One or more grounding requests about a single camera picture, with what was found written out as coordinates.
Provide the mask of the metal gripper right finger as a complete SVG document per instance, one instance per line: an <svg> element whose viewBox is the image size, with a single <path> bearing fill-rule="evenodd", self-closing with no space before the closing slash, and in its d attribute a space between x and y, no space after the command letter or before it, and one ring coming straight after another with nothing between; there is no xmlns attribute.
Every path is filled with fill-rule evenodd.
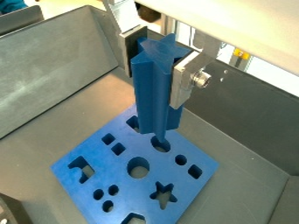
<svg viewBox="0 0 299 224"><path fill-rule="evenodd" d="M204 72L204 67L217 58L221 42L196 30L193 34L192 50L175 63L172 68L172 89L169 105L177 109L189 99L192 88L205 88L211 75Z"/></svg>

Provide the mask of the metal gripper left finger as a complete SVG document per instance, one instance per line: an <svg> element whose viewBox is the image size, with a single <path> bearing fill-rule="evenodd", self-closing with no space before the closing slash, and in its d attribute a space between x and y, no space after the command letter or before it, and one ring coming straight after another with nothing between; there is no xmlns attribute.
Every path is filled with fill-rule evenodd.
<svg viewBox="0 0 299 224"><path fill-rule="evenodd" d="M137 55L136 41L147 37L147 27L141 25L135 0L103 0L103 4L116 28L121 67L125 75L131 77L131 59Z"/></svg>

